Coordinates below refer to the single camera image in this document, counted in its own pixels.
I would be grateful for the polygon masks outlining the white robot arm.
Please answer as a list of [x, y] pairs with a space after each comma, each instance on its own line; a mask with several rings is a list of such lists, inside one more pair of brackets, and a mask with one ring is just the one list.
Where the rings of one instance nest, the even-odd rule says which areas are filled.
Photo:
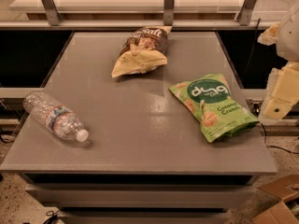
[[269, 74], [260, 119], [283, 119], [299, 102], [299, 2], [280, 22], [271, 25], [259, 37], [266, 46], [275, 45], [277, 56], [287, 64]]

